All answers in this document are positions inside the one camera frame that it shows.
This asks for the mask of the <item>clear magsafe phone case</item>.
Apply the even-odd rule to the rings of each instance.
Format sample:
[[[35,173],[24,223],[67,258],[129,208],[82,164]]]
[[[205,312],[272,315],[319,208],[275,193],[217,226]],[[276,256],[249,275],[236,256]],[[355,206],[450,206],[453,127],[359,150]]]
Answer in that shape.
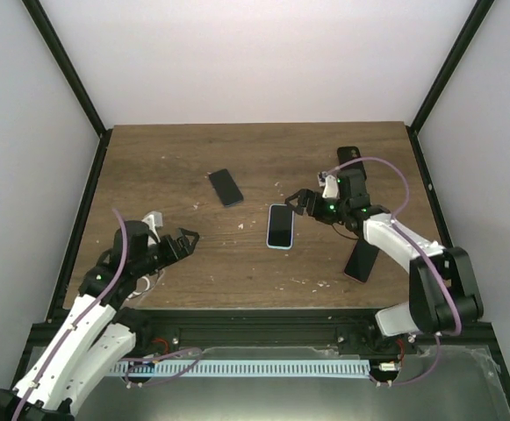
[[[160,283],[164,275],[165,271],[161,270],[154,277],[142,276],[137,282],[136,290],[133,291],[126,300],[129,301],[136,298],[142,298]]]

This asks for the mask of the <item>pink-edged black phone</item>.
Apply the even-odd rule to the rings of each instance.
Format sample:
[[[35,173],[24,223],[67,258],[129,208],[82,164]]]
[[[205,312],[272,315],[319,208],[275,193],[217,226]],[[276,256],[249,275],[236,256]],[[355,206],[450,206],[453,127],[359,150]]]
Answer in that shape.
[[[379,249],[369,244],[364,239],[357,240],[348,262],[343,269],[343,274],[347,277],[366,283],[376,262]]]

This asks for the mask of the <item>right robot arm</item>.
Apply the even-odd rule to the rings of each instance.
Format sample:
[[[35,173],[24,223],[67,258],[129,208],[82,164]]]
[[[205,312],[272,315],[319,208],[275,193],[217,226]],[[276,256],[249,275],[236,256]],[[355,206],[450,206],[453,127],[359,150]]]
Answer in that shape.
[[[402,334],[458,335],[463,324],[483,316],[477,279],[464,249],[425,239],[385,207],[373,204],[358,169],[325,173],[320,186],[320,192],[299,190],[285,199],[285,205],[325,225],[344,226],[409,276],[407,302],[379,310],[376,323],[364,330],[363,341],[370,351],[384,353]]]

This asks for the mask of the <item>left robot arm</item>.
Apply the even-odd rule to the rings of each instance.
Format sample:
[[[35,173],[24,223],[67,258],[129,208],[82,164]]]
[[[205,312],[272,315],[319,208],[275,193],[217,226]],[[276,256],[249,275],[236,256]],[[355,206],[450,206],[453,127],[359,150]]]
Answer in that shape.
[[[183,228],[159,235],[157,217],[119,222],[43,354],[12,389],[0,389],[0,420],[72,420],[116,363],[152,346],[147,317],[124,303],[140,278],[191,256],[200,239]]]

